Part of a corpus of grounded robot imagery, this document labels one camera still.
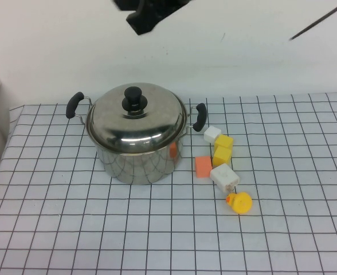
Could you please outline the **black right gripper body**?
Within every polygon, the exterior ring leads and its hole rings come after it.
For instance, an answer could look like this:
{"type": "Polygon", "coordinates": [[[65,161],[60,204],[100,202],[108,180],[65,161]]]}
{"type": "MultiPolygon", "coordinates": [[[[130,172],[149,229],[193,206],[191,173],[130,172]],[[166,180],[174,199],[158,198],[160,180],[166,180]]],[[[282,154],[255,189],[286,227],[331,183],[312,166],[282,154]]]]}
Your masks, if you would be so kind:
{"type": "Polygon", "coordinates": [[[161,0],[161,1],[140,1],[140,0],[113,0],[114,4],[121,11],[137,11],[140,7],[147,5],[158,9],[180,9],[190,1],[186,0],[161,0]]]}

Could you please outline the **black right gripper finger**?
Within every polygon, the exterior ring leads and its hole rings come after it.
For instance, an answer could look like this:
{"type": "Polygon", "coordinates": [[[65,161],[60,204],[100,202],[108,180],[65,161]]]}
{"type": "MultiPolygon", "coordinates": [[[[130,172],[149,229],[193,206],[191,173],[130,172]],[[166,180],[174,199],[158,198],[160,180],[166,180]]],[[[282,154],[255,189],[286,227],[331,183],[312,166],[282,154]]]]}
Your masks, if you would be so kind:
{"type": "Polygon", "coordinates": [[[126,21],[135,33],[140,36],[151,32],[160,21],[170,15],[171,13],[167,10],[137,10],[130,14],[126,21]]]}

